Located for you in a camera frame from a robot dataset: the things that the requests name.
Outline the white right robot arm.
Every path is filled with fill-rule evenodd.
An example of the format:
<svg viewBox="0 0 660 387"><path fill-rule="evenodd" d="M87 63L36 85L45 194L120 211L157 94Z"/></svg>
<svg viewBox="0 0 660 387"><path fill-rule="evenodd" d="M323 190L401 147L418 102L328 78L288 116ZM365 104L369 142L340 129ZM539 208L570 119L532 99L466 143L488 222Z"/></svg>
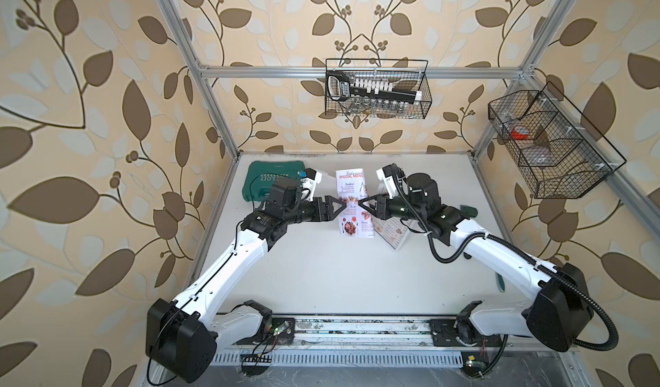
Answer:
<svg viewBox="0 0 660 387"><path fill-rule="evenodd" d="M437 183L425 173L409 177L396 165L377 171L381 192L359 205L378 220L412 220L428 241L433 258L444 265L468 256L493 270L520 292L518 301L490 304L475 300L456 317L462 337L513 335L533 338L557 352L573 346L596 349L581 339L593 318L610 324L590 296L583 273L566 263L541 260L489 232L466 211L443 203Z"/></svg>

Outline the pink special menu sheet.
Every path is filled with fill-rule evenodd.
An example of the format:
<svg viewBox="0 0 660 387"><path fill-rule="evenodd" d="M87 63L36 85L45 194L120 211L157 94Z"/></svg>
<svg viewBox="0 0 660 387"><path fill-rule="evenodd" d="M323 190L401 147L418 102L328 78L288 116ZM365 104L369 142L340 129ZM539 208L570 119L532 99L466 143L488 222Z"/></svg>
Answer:
<svg viewBox="0 0 660 387"><path fill-rule="evenodd" d="M373 239L371 214L359 206L359 201L368 196L364 170L337 170L335 175L337 198L346 204L338 218L340 234L356 239Z"/></svg>

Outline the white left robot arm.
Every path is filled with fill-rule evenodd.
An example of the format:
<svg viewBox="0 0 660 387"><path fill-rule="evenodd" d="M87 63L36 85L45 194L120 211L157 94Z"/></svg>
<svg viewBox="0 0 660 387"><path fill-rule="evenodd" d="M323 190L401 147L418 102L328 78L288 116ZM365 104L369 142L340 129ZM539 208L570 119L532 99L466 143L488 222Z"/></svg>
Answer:
<svg viewBox="0 0 660 387"><path fill-rule="evenodd" d="M314 195L318 180L281 177L266 199L237 224L227 251L172 301L158 299L149 309L145 353L187 383L196 381L218 349L244 339L268 337L272 312L249 300L218 315L238 282L287 232L289 225L335 220L347 204Z"/></svg>

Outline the white Dim Sum Inn menu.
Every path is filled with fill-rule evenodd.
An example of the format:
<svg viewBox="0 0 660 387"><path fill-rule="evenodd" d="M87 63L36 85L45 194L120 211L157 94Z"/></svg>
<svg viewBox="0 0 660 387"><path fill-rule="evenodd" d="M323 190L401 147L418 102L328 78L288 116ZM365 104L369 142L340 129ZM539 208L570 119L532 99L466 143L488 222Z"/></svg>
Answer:
<svg viewBox="0 0 660 387"><path fill-rule="evenodd" d="M378 220L373 218L373 226L378 234L394 251L400 251L405 244L410 231L397 218Z"/></svg>

